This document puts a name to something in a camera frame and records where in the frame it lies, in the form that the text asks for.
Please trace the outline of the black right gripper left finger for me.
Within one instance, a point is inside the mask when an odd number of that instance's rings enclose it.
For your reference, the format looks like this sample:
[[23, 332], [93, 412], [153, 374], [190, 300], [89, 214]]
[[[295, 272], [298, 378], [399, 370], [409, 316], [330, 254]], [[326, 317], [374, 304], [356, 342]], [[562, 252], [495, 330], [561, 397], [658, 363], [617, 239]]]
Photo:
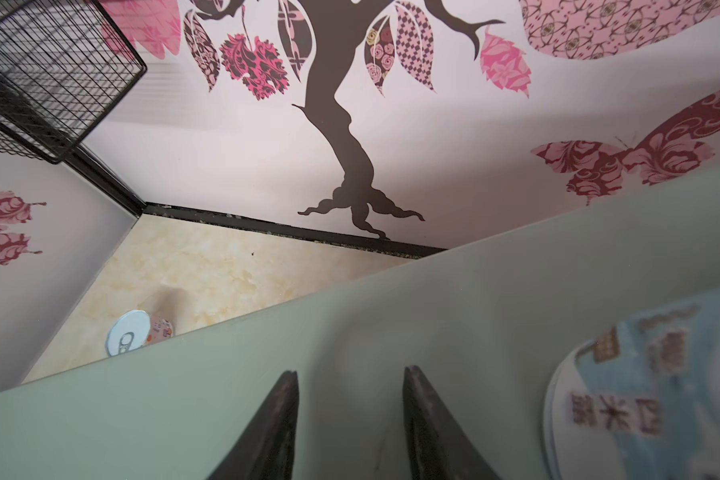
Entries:
[[299, 400], [297, 373], [283, 372], [208, 479], [291, 479]]

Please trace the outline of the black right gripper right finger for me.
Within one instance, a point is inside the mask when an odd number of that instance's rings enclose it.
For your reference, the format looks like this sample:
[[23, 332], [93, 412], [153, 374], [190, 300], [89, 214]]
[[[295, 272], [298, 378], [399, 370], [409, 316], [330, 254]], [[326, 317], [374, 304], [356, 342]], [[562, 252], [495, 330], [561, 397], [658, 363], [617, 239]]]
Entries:
[[413, 479], [496, 479], [417, 366], [404, 371], [404, 429]]

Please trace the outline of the teal white label can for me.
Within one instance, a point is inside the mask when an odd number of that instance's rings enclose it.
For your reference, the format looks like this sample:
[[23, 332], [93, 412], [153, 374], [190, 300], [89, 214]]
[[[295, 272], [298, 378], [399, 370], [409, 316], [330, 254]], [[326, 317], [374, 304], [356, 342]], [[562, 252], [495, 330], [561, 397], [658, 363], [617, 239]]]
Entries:
[[720, 479], [720, 289], [571, 351], [542, 426], [555, 479]]

